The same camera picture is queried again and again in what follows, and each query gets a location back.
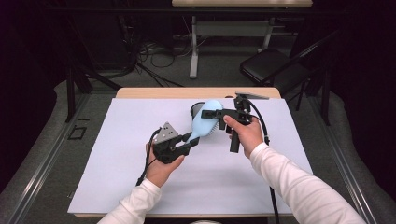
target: person's right hand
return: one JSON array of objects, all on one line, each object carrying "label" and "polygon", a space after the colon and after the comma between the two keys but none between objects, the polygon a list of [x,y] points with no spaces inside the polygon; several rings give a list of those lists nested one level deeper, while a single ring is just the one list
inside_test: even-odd
[{"label": "person's right hand", "polygon": [[262,126],[260,125],[259,120],[253,117],[249,125],[243,125],[226,115],[224,116],[224,122],[233,128],[234,132],[238,133],[239,141],[244,147],[245,156],[250,159],[250,154],[253,149],[263,142]]}]

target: white sleeve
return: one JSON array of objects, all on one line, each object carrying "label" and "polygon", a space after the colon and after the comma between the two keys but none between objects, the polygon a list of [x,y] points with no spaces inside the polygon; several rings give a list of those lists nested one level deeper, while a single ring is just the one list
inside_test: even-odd
[{"label": "white sleeve", "polygon": [[160,200],[161,189],[145,179],[140,186],[132,189],[130,195],[120,201],[120,204],[99,223],[144,223],[146,213]]},{"label": "white sleeve", "polygon": [[338,192],[265,143],[252,151],[250,161],[299,223],[365,223]]}]

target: metal track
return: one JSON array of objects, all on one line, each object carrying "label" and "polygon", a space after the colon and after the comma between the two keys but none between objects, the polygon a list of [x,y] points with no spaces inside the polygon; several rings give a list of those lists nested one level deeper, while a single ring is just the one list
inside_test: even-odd
[{"label": "metal track", "polygon": [[344,156],[344,153],[341,150],[340,146],[338,145],[332,128],[330,126],[327,126],[321,118],[320,105],[318,100],[315,97],[308,97],[308,101],[314,110],[315,117],[318,120],[318,124],[321,130],[325,133],[325,137],[332,148],[332,154],[334,156],[335,163],[337,164],[338,170],[340,171],[341,176],[346,183],[346,187],[349,190],[349,194],[352,197],[358,213],[367,223],[376,224],[377,222],[375,220],[375,217],[373,216],[373,213],[366,199],[364,198],[361,187],[359,186],[355,176],[353,175],[349,165],[347,164],[347,159]]},{"label": "metal track", "polygon": [[26,186],[20,200],[17,202],[15,210],[12,216],[10,217],[8,223],[14,224],[14,223],[23,222],[24,217],[26,216],[30,206],[35,200],[35,196],[40,191],[47,176],[50,173],[53,164],[56,162],[56,159],[59,153],[61,152],[62,145],[67,137],[67,134],[70,133],[70,131],[73,129],[78,114],[82,111],[82,108],[84,108],[85,104],[87,104],[89,99],[90,99],[90,95],[88,94],[81,95],[76,106],[77,110],[75,116],[71,118],[71,120],[62,127],[48,155],[40,163],[32,179],[29,181],[29,184]]}]

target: blue object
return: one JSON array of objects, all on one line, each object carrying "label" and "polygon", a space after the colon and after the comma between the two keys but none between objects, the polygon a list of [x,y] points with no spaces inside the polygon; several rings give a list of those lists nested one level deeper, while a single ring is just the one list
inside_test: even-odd
[{"label": "blue object", "polygon": [[209,100],[204,103],[198,113],[195,115],[192,120],[192,133],[190,138],[186,141],[189,143],[190,140],[195,139],[197,137],[204,137],[209,135],[212,130],[216,127],[219,119],[202,119],[202,111],[203,110],[221,110],[222,104],[217,100]]}]

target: person's left hand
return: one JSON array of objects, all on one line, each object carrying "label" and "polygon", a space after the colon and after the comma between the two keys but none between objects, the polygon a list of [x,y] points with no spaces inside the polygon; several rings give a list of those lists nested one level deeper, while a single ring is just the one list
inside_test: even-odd
[{"label": "person's left hand", "polygon": [[[153,153],[153,145],[151,145],[148,162],[155,160]],[[149,167],[146,173],[146,178],[155,184],[158,188],[162,187],[170,174],[183,162],[184,156],[179,156],[172,163],[164,164],[161,161],[155,160]]]}]

